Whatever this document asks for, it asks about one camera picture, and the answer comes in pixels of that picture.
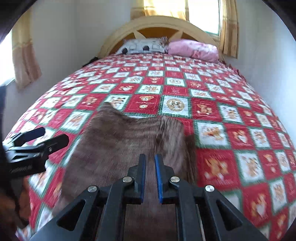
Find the left hand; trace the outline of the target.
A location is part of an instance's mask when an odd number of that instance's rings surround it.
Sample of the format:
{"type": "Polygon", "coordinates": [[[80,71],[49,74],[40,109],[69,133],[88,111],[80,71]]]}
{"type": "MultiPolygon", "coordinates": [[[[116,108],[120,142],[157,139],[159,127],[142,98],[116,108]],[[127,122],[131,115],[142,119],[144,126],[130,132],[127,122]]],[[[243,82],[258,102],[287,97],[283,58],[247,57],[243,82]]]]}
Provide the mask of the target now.
{"type": "MultiPolygon", "coordinates": [[[[31,205],[30,205],[30,195],[29,195],[29,182],[27,178],[23,179],[22,192],[18,203],[20,205],[19,215],[20,218],[24,220],[29,220],[31,216],[31,205]]],[[[15,221],[15,209],[16,204],[13,199],[7,196],[5,191],[1,188],[1,225],[7,228],[11,228],[14,232],[16,231],[16,221],[15,221]]]]}

